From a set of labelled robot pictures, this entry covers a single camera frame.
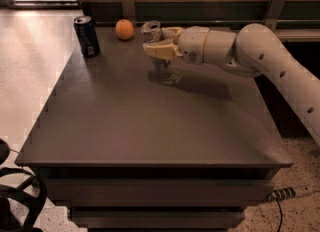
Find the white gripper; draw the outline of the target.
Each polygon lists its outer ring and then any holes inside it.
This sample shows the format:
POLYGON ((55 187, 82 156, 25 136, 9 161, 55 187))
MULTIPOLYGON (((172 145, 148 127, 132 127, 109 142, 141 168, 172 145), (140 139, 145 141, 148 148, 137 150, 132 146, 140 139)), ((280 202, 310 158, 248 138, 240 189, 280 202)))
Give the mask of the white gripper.
POLYGON ((182 57, 186 63, 200 65, 203 63, 203 51, 209 33, 207 27, 192 26, 163 27, 162 36, 166 40, 144 43, 144 52, 153 58, 172 61, 182 57))

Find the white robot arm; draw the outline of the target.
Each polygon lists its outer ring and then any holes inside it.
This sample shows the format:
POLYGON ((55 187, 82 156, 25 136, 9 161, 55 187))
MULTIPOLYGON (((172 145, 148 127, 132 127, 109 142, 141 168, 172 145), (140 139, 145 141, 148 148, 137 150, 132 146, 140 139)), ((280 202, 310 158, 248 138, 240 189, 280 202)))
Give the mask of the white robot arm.
POLYGON ((320 144, 320 80, 266 26, 249 24, 234 33, 200 26, 163 28, 158 21, 149 21, 141 31, 144 52, 159 71, 181 59, 194 65, 216 65, 242 77, 265 75, 320 144))

